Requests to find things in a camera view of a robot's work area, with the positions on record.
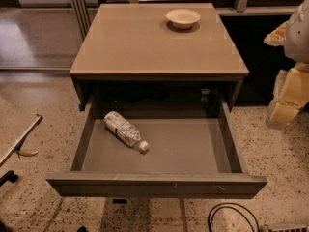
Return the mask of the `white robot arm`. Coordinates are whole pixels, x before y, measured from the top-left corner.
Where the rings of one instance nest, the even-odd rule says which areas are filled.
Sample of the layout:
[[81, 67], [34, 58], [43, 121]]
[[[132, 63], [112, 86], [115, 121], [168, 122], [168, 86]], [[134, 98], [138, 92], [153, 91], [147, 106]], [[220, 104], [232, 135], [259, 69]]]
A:
[[283, 46], [285, 56], [295, 61], [293, 68], [279, 71], [268, 106], [267, 126], [281, 130], [309, 102], [309, 0], [304, 0], [288, 21], [269, 33], [264, 43]]

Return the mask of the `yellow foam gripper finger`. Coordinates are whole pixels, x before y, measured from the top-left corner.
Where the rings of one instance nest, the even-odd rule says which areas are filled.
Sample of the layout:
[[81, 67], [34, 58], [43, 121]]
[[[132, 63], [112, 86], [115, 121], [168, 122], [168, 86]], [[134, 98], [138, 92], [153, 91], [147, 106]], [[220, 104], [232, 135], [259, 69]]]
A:
[[287, 21], [283, 22], [275, 30], [267, 34], [264, 43], [270, 46], [283, 46], [286, 40]]
[[309, 102], [309, 65], [296, 63], [288, 71], [280, 70], [273, 88], [266, 124], [271, 129], [283, 129]]

